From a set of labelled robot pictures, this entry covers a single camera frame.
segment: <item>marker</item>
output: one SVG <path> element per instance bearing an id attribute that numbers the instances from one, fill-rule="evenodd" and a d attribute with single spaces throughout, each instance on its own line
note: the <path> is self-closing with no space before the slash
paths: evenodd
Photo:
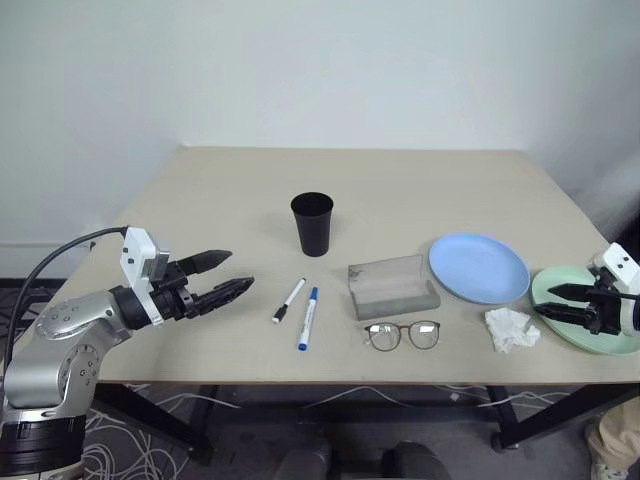
<path id="1" fill-rule="evenodd" d="M 309 336 L 311 335 L 311 325 L 313 325 L 313 314 L 316 311 L 316 303 L 318 301 L 318 287 L 313 287 L 311 297 L 309 297 L 309 306 L 307 314 L 304 316 L 304 324 L 302 325 L 302 333 L 298 342 L 298 350 L 304 352 L 309 346 Z"/>
<path id="2" fill-rule="evenodd" d="M 298 280 L 298 283 L 296 283 L 296 286 L 293 287 L 293 290 L 291 290 L 291 293 L 289 294 L 287 299 L 284 301 L 284 304 L 273 315 L 273 318 L 272 318 L 273 323 L 280 323 L 282 321 L 285 314 L 287 313 L 287 308 L 289 308 L 289 305 L 291 305 L 291 302 L 293 302 L 293 299 L 296 298 L 296 295 L 298 295 L 300 290 L 302 290 L 302 286 L 306 281 L 307 281 L 306 278 L 301 278 L 300 280 Z"/>

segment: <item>crumpled tissue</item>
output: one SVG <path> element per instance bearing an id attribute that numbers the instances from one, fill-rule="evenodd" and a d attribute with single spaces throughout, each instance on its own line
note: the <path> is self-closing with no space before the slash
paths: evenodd
<path id="1" fill-rule="evenodd" d="M 529 315 L 508 308 L 489 310 L 484 314 L 496 351 L 509 353 L 514 345 L 533 347 L 540 330 L 529 323 Z"/>

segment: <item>glasses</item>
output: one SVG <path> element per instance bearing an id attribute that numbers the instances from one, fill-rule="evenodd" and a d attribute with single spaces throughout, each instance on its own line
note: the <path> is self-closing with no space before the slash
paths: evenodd
<path id="1" fill-rule="evenodd" d="M 409 330 L 409 340 L 420 350 L 429 350 L 438 343 L 440 324 L 437 322 L 416 322 L 407 326 L 395 323 L 375 323 L 365 327 L 369 332 L 369 342 L 376 350 L 389 352 L 400 344 L 402 330 Z"/>

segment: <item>table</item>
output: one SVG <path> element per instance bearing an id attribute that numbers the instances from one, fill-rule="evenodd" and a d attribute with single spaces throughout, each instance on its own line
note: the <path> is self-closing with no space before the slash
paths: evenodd
<path id="1" fill-rule="evenodd" d="M 320 258 L 302 254 L 289 208 L 305 191 L 335 202 L 330 249 Z M 440 322 L 437 347 L 420 351 L 403 342 L 381 353 L 365 344 L 368 323 L 355 317 L 349 264 L 426 254 L 438 237 L 460 231 L 508 244 L 533 274 L 550 265 L 583 265 L 607 245 L 544 170 L 519 152 L 185 148 L 114 223 L 144 226 L 170 246 L 173 259 L 211 248 L 234 252 L 213 272 L 191 277 L 191 291 L 239 276 L 256 281 L 220 311 L 136 332 L 105 358 L 103 382 L 504 386 L 640 379 L 639 355 L 584 352 L 539 320 L 542 337 L 534 348 L 496 353 L 482 321 L 487 307 L 460 300 L 437 282 L 441 307 L 402 317 Z M 116 237 L 100 241 L 56 299 L 123 283 L 120 247 Z M 282 324 L 270 320 L 301 276 L 320 291 L 305 353 L 296 349 L 305 301 L 295 302 Z M 511 307 L 532 311 L 528 298 Z M 605 396 L 599 405 L 611 400 Z M 502 421 L 515 421 L 503 413 Z M 519 440 L 507 436 L 502 446 Z"/>

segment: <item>green plate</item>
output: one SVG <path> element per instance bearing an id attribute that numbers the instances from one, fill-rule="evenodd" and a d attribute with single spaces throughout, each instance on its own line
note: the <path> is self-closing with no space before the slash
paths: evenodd
<path id="1" fill-rule="evenodd" d="M 558 302 L 566 303 L 572 307 L 585 307 L 586 303 L 570 302 L 560 298 L 547 289 L 560 285 L 561 283 L 578 283 L 581 285 L 593 285 L 593 275 L 589 270 L 582 267 L 550 267 L 542 270 L 533 279 L 531 284 L 531 297 L 533 303 Z M 565 340 L 573 343 L 577 347 L 593 353 L 603 353 L 606 355 L 629 355 L 640 351 L 640 337 L 629 337 L 627 335 L 592 335 L 588 330 L 579 325 L 558 322 L 550 318 L 540 317 L 547 325 Z"/>

